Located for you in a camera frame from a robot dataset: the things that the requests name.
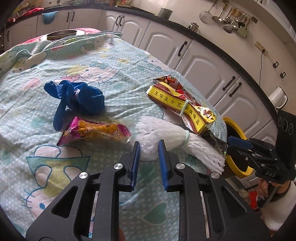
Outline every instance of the polka dot fabric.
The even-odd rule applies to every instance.
[[[217,120],[211,131],[226,140],[220,115],[189,82],[120,36],[118,32],[101,32],[27,43],[0,56],[0,204],[24,236],[34,219],[79,171],[101,172],[133,146],[132,141],[78,141],[57,147],[61,132],[54,130],[52,120],[59,100],[43,90],[48,81],[69,79],[99,88],[105,96],[104,112],[95,118],[82,118],[96,121],[110,116],[126,124],[136,136],[135,125],[142,115],[170,120],[167,110],[150,100],[146,90],[154,78],[171,74],[197,102],[215,112]],[[74,116],[68,109],[64,122]],[[173,151],[181,162],[206,172],[195,157],[180,148]],[[177,241],[178,226],[178,193],[164,191],[158,161],[141,162],[135,191],[120,193],[120,227],[126,240]]]

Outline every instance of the yellow ring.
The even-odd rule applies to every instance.
[[[228,117],[223,117],[223,120],[225,121],[226,124],[230,125],[240,136],[240,138],[242,138],[243,140],[246,140],[247,137],[244,134],[244,132],[242,131],[242,129],[230,118]],[[238,176],[239,178],[244,178],[247,176],[250,176],[253,172],[253,168],[249,167],[247,168],[247,170],[245,172],[243,172],[241,169],[239,169],[236,164],[234,163],[234,161],[232,160],[231,156],[226,155],[225,158],[228,166],[230,167],[230,169],[233,171],[233,173]]]

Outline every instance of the white electric kettle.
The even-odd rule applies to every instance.
[[[281,87],[278,87],[268,98],[277,110],[283,108],[288,101],[288,97]]]

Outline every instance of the wall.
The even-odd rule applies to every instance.
[[[208,11],[212,5],[212,1],[209,0],[133,0],[131,5],[156,15],[160,8],[171,9],[173,13],[170,20],[185,27],[191,22],[196,22],[200,27],[200,35],[228,53],[259,84],[261,52],[254,46],[258,40],[268,51],[268,55],[262,57],[261,88],[269,96],[280,86],[288,96],[288,102],[283,110],[296,115],[294,104],[296,103],[296,95],[294,94],[296,91],[296,62],[278,37],[260,20],[257,24],[250,22],[248,36],[243,38],[235,33],[226,33],[222,29],[223,25],[220,26],[215,22],[205,24],[199,19],[199,14],[202,11]],[[238,4],[234,5],[253,16]],[[211,10],[212,15],[218,16],[222,6],[222,2],[219,1]],[[230,7],[226,8],[222,17],[227,15]],[[274,69],[272,64],[276,61],[280,65]],[[283,71],[287,75],[284,79],[281,79],[279,75]]]

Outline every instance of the countertop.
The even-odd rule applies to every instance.
[[[275,111],[274,106],[272,105],[271,101],[268,99],[266,94],[263,92],[263,90],[260,88],[260,86],[256,83],[256,81],[248,74],[248,72],[241,66],[239,63],[237,63],[230,55],[228,55],[225,51],[220,49],[217,45],[213,44],[211,41],[207,40],[203,36],[199,35],[198,33],[194,33],[190,29],[169,21],[167,19],[155,16],[152,13],[149,13],[147,11],[137,9],[129,9],[129,8],[123,8],[123,7],[109,7],[106,6],[106,4],[86,4],[86,5],[70,5],[70,6],[57,6],[57,7],[51,7],[46,8],[44,10],[35,12],[31,14],[30,16],[18,18],[14,23],[7,23],[6,28],[9,28],[15,24],[17,24],[20,21],[23,21],[25,19],[28,19],[30,17],[34,17],[37,15],[40,15],[42,13],[48,13],[48,12],[54,12],[54,11],[61,11],[61,10],[72,10],[72,9],[81,9],[81,8],[90,8],[90,9],[102,9],[102,10],[109,10],[109,11],[115,11],[115,12],[122,12],[127,14],[132,14],[136,16],[140,16],[146,19],[150,19],[154,22],[160,23],[166,27],[169,27],[186,37],[196,40],[203,44],[205,47],[213,51],[215,54],[217,54],[221,59],[223,59],[228,65],[230,65],[248,84],[249,86],[255,91],[255,93],[259,96],[261,101],[264,103],[265,107],[269,111],[270,115],[272,116],[272,119],[277,124],[278,117],[277,112]]]

